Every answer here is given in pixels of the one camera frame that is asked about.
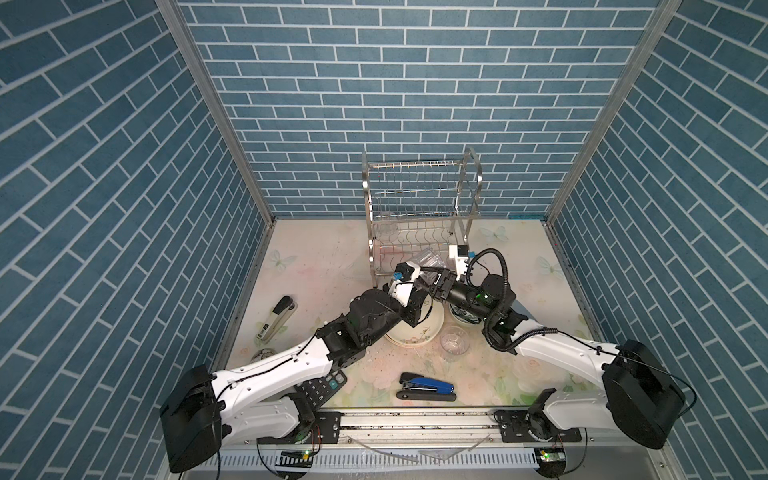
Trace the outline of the green leaf pattern bowl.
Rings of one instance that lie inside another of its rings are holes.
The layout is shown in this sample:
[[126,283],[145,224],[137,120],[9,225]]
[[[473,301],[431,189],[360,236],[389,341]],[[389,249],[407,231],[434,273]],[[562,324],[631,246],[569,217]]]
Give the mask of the green leaf pattern bowl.
[[460,322],[478,325],[483,322],[483,317],[471,311],[465,310],[455,305],[450,306],[452,315]]

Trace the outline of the steel two-tier dish rack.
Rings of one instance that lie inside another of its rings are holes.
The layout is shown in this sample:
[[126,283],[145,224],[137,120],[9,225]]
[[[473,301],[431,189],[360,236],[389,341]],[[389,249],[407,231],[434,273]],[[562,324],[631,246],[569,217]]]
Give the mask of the steel two-tier dish rack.
[[426,248],[443,259],[466,244],[483,187],[473,148],[439,160],[374,160],[362,155],[362,188],[372,282]]

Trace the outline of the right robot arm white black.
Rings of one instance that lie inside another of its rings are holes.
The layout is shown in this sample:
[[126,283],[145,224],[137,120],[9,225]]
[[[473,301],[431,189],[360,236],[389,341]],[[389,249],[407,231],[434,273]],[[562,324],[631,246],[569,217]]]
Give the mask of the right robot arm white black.
[[494,350],[543,361],[595,385],[589,392],[543,390],[526,414],[537,439],[549,441],[571,429],[610,429],[660,449],[683,414],[682,389],[640,342],[601,343],[545,327],[514,309],[516,296],[501,275],[470,285],[448,269],[429,267],[411,280],[431,297],[479,318]]

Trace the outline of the white plate with painted design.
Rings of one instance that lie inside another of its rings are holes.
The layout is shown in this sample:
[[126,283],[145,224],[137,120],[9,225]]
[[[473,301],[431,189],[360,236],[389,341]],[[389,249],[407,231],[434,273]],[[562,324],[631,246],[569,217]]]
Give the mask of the white plate with painted design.
[[416,326],[401,321],[385,335],[385,338],[404,348],[424,346],[438,336],[444,324],[444,318],[443,304],[427,297],[422,304]]

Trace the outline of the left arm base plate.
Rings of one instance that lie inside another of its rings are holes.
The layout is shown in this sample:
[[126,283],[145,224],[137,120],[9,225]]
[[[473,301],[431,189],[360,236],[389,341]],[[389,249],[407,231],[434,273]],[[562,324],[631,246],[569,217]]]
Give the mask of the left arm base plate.
[[337,444],[342,414],[338,411],[313,413],[312,422],[302,419],[298,426],[283,437],[261,437],[259,444],[265,445],[310,445],[312,442]]

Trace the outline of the clear glass cup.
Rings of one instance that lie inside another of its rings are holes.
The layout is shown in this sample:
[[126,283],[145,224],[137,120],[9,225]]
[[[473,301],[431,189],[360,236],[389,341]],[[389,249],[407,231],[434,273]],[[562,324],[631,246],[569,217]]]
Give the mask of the clear glass cup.
[[471,345],[469,333],[459,326],[444,327],[441,330],[439,342],[443,356],[448,359],[465,355]]
[[432,248],[425,248],[415,254],[408,260],[408,263],[418,267],[419,278],[427,283],[434,282],[438,274],[447,268],[443,258]]

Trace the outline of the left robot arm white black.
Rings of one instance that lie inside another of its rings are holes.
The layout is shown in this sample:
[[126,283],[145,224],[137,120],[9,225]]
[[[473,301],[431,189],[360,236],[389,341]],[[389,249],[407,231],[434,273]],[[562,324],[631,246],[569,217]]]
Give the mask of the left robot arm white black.
[[159,410],[170,471],[189,471],[226,444],[307,428],[313,408],[288,388],[347,368],[398,324],[418,323],[427,296],[410,286],[395,295],[368,289],[292,348],[231,370],[198,365],[184,372]]

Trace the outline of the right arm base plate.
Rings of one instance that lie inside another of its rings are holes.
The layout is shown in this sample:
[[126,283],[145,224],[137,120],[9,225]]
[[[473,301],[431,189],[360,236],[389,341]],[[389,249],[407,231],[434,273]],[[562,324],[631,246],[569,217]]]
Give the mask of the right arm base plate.
[[558,429],[541,412],[501,409],[492,413],[492,419],[498,425],[504,443],[578,443],[583,440],[579,429]]

